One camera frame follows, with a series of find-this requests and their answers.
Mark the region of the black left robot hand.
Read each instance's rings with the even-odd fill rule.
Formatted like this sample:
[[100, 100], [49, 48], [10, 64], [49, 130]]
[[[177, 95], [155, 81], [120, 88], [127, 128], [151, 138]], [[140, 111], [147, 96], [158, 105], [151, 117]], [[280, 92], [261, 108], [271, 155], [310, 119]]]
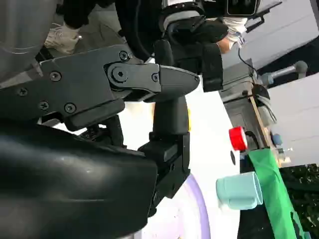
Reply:
[[222, 90], [222, 56], [217, 42], [227, 33], [228, 27], [219, 20], [199, 16], [174, 21], [154, 44], [155, 62], [201, 75], [205, 92]]

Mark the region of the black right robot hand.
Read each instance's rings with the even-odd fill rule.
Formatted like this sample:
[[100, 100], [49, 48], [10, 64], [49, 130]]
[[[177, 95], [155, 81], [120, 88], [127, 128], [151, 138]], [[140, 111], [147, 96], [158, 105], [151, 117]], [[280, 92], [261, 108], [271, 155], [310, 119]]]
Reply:
[[46, 60], [0, 91], [0, 236], [117, 239], [188, 177], [199, 78], [126, 45]]

